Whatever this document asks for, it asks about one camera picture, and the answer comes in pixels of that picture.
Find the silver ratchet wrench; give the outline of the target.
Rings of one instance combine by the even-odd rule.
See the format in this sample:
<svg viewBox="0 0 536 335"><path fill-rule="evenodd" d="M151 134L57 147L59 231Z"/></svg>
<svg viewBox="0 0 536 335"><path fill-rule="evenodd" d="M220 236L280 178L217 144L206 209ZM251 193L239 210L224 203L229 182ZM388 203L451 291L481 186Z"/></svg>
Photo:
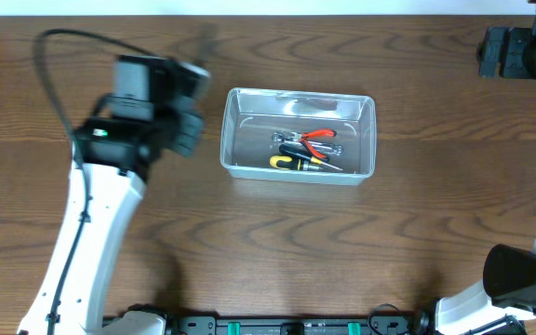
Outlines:
<svg viewBox="0 0 536 335"><path fill-rule="evenodd" d="M286 136L282 133L275 132L272 135L272 140L276 143L285 143L290 144L298 148L307 149L299 140L294 136ZM335 154L340 155L343 152L343 147L339 144L333 144L328 142L320 141L308 141L309 146L311 146L317 153L320 154Z"/></svg>

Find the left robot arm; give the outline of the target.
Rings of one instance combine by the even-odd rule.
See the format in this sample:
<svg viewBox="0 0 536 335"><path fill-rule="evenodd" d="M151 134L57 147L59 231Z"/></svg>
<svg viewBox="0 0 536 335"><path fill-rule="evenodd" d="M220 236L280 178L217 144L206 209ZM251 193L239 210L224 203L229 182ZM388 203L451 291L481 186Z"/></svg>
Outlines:
<svg viewBox="0 0 536 335"><path fill-rule="evenodd" d="M117 58L114 89L74 131L64 219L47 273L19 334L166 334L166 313L139 305L110 323L108 287L151 165L164 150L190 155L204 125L202 61Z"/></svg>

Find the yellow black stubby screwdriver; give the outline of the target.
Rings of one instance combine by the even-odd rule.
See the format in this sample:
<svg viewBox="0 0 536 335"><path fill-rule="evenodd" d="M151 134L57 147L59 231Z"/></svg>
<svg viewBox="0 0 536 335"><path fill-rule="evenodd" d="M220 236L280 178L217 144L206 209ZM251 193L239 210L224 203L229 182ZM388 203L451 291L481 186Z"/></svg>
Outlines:
<svg viewBox="0 0 536 335"><path fill-rule="evenodd" d="M308 160L286 155L273 155L270 157L269 163L272 168L285 170L320 171L322 169L318 164Z"/></svg>

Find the red handled pliers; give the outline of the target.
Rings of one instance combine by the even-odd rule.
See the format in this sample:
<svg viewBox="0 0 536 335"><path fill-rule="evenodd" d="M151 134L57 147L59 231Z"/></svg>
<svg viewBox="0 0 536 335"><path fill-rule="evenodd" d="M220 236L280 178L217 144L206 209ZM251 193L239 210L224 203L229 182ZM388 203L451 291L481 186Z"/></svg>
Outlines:
<svg viewBox="0 0 536 335"><path fill-rule="evenodd" d="M316 158L327 159L329 154L317 153L311 146L309 146L308 141L325 142L323 141L323 138L335 138L337 136L337 132L330 128L320 128L309 132L292 132L290 135L286 136L294 136L304 146L306 146L306 150Z"/></svg>

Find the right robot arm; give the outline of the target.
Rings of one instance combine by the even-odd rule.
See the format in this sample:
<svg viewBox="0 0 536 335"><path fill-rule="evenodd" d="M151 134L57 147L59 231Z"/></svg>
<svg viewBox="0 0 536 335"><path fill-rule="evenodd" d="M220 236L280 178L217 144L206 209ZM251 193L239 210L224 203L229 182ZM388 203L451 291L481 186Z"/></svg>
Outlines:
<svg viewBox="0 0 536 335"><path fill-rule="evenodd" d="M477 49L478 74L536 81L536 2L530 27L491 26ZM528 248L499 243L480 279L414 317L414 334L524 334L536 320L536 236Z"/></svg>

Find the clear plastic container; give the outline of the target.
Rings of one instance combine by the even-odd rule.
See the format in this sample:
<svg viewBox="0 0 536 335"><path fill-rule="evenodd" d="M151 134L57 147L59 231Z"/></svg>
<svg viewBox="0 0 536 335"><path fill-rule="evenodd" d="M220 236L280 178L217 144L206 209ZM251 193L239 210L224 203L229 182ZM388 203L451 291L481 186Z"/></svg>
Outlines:
<svg viewBox="0 0 536 335"><path fill-rule="evenodd" d="M280 155L272 140L275 132L309 132L330 128L335 138L325 142L343 147L330 154L336 171L297 171L271 167L269 160ZM358 185L375 170L377 148L376 104L369 96L234 88L225 105L221 130L221 164L235 178L295 181L333 185Z"/></svg>

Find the thin black yellow screwdriver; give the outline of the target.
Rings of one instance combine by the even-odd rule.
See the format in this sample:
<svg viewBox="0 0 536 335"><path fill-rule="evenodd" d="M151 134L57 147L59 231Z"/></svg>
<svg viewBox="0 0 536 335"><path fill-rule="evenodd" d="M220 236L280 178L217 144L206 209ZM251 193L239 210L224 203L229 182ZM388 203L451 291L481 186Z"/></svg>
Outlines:
<svg viewBox="0 0 536 335"><path fill-rule="evenodd" d="M280 152L280 155L286 155L286 156L308 160L311 163L318 164L320 167L322 167L322 169L330 168L336 171L342 171L341 167L330 164L326 159L318 159L312 154L310 154L307 150L295 147L290 144L281 144L279 146L279 152Z"/></svg>

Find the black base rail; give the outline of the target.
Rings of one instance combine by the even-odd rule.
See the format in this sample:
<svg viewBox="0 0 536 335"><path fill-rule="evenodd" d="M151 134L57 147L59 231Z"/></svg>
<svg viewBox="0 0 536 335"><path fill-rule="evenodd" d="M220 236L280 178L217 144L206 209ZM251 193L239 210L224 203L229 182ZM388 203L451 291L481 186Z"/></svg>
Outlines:
<svg viewBox="0 0 536 335"><path fill-rule="evenodd" d="M130 312L151 312L166 321L171 335L403 335L433 334L427 313L407 314L393 307L376 307L363 318L258 318L184 315L177 317L149 304L135 304Z"/></svg>

